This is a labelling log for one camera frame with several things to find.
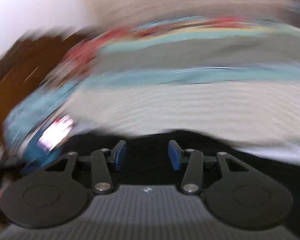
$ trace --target white fabric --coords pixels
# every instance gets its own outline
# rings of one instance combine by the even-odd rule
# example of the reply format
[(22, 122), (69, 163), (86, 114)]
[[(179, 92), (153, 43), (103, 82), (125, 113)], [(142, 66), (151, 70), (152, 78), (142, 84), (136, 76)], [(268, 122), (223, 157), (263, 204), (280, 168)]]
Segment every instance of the white fabric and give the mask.
[(80, 87), (64, 108), (125, 135), (190, 129), (237, 146), (300, 141), (300, 82)]
[(300, 166), (300, 144), (297, 143), (288, 143), (285, 146), (276, 147), (238, 147), (236, 149), (261, 158)]

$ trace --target blue gripper pad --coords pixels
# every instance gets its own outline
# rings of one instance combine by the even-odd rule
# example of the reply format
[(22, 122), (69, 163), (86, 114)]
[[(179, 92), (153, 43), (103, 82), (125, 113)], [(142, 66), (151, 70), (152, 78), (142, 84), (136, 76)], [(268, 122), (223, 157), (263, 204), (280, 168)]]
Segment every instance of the blue gripper pad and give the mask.
[(183, 150), (176, 143), (175, 140), (170, 140), (168, 143), (168, 155), (175, 171), (179, 171), (181, 168), (181, 161), (183, 158)]
[(114, 168), (118, 171), (123, 162), (123, 157), (127, 152), (127, 143), (124, 140), (121, 140), (112, 151), (115, 153)]

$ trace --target round black base plate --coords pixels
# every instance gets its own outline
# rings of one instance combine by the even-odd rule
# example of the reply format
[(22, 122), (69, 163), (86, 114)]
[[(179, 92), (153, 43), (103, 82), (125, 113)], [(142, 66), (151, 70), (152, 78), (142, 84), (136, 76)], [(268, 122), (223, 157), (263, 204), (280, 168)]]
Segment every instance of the round black base plate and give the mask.
[(262, 230), (279, 225), (293, 198), (280, 183), (249, 172), (231, 172), (211, 185), (205, 203), (212, 215), (237, 228)]
[(88, 202), (87, 190), (62, 172), (38, 172), (9, 186), (1, 207), (13, 223), (26, 228), (49, 228), (79, 215)]

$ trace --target blurry white wall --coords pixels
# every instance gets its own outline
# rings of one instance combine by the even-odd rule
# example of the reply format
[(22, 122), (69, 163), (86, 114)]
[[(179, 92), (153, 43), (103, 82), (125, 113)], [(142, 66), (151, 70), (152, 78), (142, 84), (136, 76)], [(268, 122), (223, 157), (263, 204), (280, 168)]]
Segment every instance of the blurry white wall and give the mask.
[(0, 0), (0, 56), (28, 30), (92, 24), (81, 0)]

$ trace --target logo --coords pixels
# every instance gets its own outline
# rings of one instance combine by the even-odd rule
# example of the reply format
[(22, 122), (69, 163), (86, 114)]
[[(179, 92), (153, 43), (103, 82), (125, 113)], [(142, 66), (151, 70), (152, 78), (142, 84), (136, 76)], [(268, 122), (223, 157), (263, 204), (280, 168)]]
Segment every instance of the logo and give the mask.
[(145, 188), (143, 189), (143, 191), (146, 192), (146, 193), (149, 193), (149, 192), (152, 191), (152, 188), (150, 188), (150, 187), (145, 187)]

